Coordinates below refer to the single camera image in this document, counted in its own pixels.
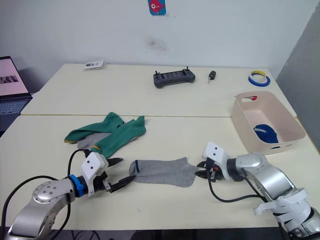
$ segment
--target gray sock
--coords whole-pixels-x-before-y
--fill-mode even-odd
[[[84,138],[80,141],[77,141],[76,142],[78,144],[77,147],[78,147],[78,149],[89,149],[90,150],[93,145],[95,145],[100,140],[106,138],[110,134],[111,134],[110,132],[92,133],[92,134],[86,136],[86,138]]]
[[[136,175],[133,181],[145,184],[170,184],[190,187],[195,180],[196,166],[183,157],[173,161],[135,160],[129,168],[129,175]]]

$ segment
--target laptop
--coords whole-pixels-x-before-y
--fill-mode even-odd
[[[11,57],[0,57],[0,136],[31,99]]]

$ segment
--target sticker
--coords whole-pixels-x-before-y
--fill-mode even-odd
[[[159,16],[166,14],[165,0],[148,0],[151,15]]]

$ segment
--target white table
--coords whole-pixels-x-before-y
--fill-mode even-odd
[[[133,117],[123,117],[125,121]],[[68,160],[76,145],[64,143],[73,129],[100,122],[103,116],[20,116],[0,138],[0,207],[8,194],[23,180],[36,175],[63,178]],[[208,141],[213,141],[236,157],[246,154],[229,117],[146,117],[145,135],[122,147],[114,157],[125,159],[109,169],[112,183],[128,175],[136,159],[174,160],[186,156],[189,163],[202,161]],[[78,153],[71,172],[80,174],[84,160]],[[267,160],[281,168],[297,187],[309,192],[310,204],[320,210],[320,156],[306,136],[290,151],[268,155]],[[17,213],[29,202],[32,191],[42,181],[34,181],[19,190],[12,199],[7,215],[10,225]],[[245,182],[221,181],[213,184],[225,199],[252,193]],[[246,199],[235,203],[217,201],[208,182],[196,177],[191,187],[132,182],[114,193],[100,192],[91,199],[76,199],[66,229],[137,230],[137,229],[206,229],[275,227],[270,212],[255,216],[253,208],[261,200]],[[65,219],[58,215],[55,228]]]
[[[106,115],[230,117],[235,96],[251,91],[273,93],[296,117],[295,111],[267,68],[271,79],[266,87],[248,81],[253,68],[189,67],[194,83],[158,89],[153,74],[179,71],[181,66],[108,65],[105,69],[84,70],[83,64],[65,64],[35,94],[23,115]],[[211,70],[214,80],[208,83]]]

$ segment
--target green sock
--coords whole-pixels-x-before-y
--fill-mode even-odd
[[[112,133],[122,124],[124,124],[124,121],[121,117],[114,112],[110,112],[102,122],[93,123],[71,131],[64,138],[64,142],[75,144],[77,141],[93,133]]]
[[[122,124],[112,134],[98,141],[92,146],[91,151],[103,154],[108,159],[119,148],[129,143],[133,138],[145,134],[145,132],[145,117],[139,116],[137,120]]]

